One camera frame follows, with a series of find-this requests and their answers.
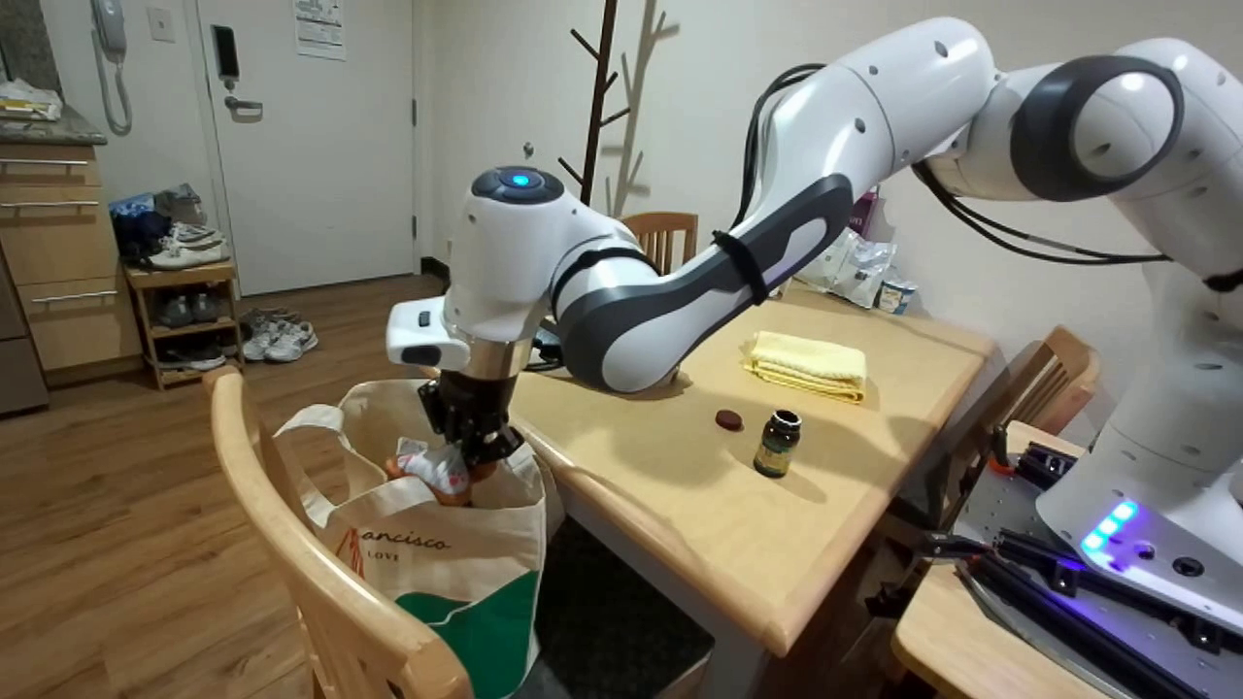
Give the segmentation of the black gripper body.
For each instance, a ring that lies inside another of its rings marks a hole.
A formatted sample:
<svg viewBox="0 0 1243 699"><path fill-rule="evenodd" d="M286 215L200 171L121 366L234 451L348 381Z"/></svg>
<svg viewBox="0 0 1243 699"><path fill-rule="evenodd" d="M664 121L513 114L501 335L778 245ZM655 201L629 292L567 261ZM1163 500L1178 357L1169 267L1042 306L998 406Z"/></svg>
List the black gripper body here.
<svg viewBox="0 0 1243 699"><path fill-rule="evenodd" d="M507 424L507 381L472 381L466 372L438 372L420 388L420 406L431 426L441 437L468 439L468 454L480 454L495 437L513 437Z"/></svg>

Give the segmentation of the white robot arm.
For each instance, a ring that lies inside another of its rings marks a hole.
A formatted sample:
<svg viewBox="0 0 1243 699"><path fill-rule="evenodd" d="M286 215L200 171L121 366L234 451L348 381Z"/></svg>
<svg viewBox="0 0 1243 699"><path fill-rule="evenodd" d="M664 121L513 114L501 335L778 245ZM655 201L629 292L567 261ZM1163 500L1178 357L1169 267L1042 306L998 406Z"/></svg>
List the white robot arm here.
<svg viewBox="0 0 1243 699"><path fill-rule="evenodd" d="M449 287L388 310L388 357L438 372L438 432L466 461L516 448L507 394L538 328L574 381L658 388L906 168L958 200L1105 200L1206 310L1240 310L1240 83L1182 39L1000 76L980 26L919 21L770 94L747 162L737 221L670 274L538 168L468 183Z"/></svg>

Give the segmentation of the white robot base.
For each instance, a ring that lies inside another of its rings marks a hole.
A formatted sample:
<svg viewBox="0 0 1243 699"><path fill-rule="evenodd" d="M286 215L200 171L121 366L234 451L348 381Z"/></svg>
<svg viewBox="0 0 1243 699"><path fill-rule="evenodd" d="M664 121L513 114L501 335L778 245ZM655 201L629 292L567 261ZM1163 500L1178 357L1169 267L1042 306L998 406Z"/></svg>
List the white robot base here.
<svg viewBox="0 0 1243 699"><path fill-rule="evenodd" d="M1240 294L1191 274L1162 274L1154 294L1145 371L1037 517L1112 582L1243 632Z"/></svg>

